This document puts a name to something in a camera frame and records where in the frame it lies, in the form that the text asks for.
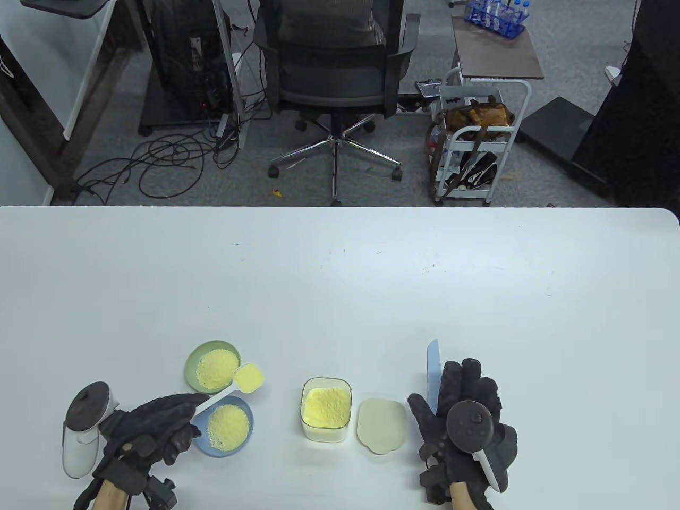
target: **blue test tube rack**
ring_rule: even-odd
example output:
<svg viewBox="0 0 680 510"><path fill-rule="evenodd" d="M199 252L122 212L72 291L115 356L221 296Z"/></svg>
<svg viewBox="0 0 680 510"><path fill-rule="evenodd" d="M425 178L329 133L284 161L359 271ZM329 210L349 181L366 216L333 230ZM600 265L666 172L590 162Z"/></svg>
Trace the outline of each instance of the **blue test tube rack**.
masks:
<svg viewBox="0 0 680 510"><path fill-rule="evenodd" d="M505 0L471 0L465 7L467 21L508 39L524 31L523 23L528 17L523 10L505 5Z"/></svg>

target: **vr controller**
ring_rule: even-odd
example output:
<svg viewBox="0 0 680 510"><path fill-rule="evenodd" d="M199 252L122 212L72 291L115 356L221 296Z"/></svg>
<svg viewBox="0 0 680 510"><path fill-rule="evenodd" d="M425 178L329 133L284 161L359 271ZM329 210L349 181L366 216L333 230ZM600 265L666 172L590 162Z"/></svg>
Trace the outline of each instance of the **vr controller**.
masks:
<svg viewBox="0 0 680 510"><path fill-rule="evenodd" d="M446 431L462 452L472 454L497 491L508 488L507 468L517 457L517 431L497 424L486 407L475 401L460 401L446 416Z"/></svg>
<svg viewBox="0 0 680 510"><path fill-rule="evenodd" d="M99 424L118 407L109 385L95 382L78 392L66 412L62 435L62 464L70 478L83 478L95 467L99 453Z"/></svg>

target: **green bowl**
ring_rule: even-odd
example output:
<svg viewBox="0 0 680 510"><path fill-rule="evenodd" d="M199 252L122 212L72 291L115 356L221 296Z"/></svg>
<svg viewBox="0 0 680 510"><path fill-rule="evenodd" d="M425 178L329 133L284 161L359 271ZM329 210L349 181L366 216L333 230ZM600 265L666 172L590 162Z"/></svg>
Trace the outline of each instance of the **green bowl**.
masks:
<svg viewBox="0 0 680 510"><path fill-rule="evenodd" d="M210 342L200 344L191 354L189 354L189 358L184 365L184 379L186 379L186 381L189 383L189 386L194 388L199 393L212 395L221 392L223 389L228 388L231 385L231 383L229 383L223 388L208 390L205 386L201 385L199 380L196 378L196 368L198 367L201 358L215 349L226 349L233 352L239 359L239 366L241 366L241 354L239 354L239 352L236 350L236 347L231 345L229 342L223 342L222 340L211 340Z"/></svg>

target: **white cart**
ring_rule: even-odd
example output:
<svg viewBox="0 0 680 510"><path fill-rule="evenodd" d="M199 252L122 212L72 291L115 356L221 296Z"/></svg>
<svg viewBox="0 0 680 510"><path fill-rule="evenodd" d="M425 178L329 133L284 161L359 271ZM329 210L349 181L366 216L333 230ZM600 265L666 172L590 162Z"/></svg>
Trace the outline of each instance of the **white cart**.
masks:
<svg viewBox="0 0 680 510"><path fill-rule="evenodd" d="M451 85L453 81L462 85ZM478 99L480 102L486 101L490 95L496 97L496 100L503 102L503 97L500 89L495 86L497 84L521 84L525 89L522 107L519 112L515 113L515 122L512 126L490 126L488 128L490 133L507 133L505 139L501 138L499 141L485 141L479 146L477 158L467 165L467 169L472 169L477 161L481 159L487 152L502 154L496 176L491 184L487 184L477 189L455 189L450 190L446 197L447 181L454 174L460 173L460 163L465 152L472 152L475 143L473 141L463 140L461 137L465 133L479 131L479 126L468 126L459 129L455 133L446 133L446 142L444 144L444 151L442 153L441 162L439 163L439 170L435 178L435 205L442 205L442 200L446 199L480 199L483 200L483 205L486 207L491 205L496 187L500 182L500 177L503 174L505 163L507 162L508 154L515 142L515 137L519 131L520 124L524 118L524 112L529 104L531 98L531 85L526 80L512 80L499 78L463 78L460 67L450 69L442 79L442 86L439 88L439 100L435 101L430 106L432 119L437 117L437 114L443 109L451 109L456 107L452 101L460 98L464 100L464 104L469 105L471 99Z"/></svg>

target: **brown bag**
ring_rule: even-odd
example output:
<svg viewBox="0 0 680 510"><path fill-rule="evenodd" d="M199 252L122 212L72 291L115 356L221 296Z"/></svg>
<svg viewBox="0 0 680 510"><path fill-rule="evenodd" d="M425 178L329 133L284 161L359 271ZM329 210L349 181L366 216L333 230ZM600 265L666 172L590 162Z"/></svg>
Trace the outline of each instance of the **brown bag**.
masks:
<svg viewBox="0 0 680 510"><path fill-rule="evenodd" d="M467 172L467 167L476 159L481 143L483 141L494 141L505 134L498 132L489 133L489 126L511 126L515 122L515 115L510 112L507 106L499 103L494 96L489 96L488 103L478 103L474 99L470 103L470 105L439 112L434 122L428 127L427 134L425 135L425 148L429 159L428 164L430 165L430 180L434 184L441 163L444 144L446 143L446 133L448 132L453 135L459 129L467 126L481 127L479 131L470 131L461 136L463 140L474 141L475 145L460 172L453 174L447 180L447 189L442 198L447 197L451 191L458 187L460 180ZM432 137L432 131L437 126L439 127L437 144L435 147L431 147L430 138Z"/></svg>

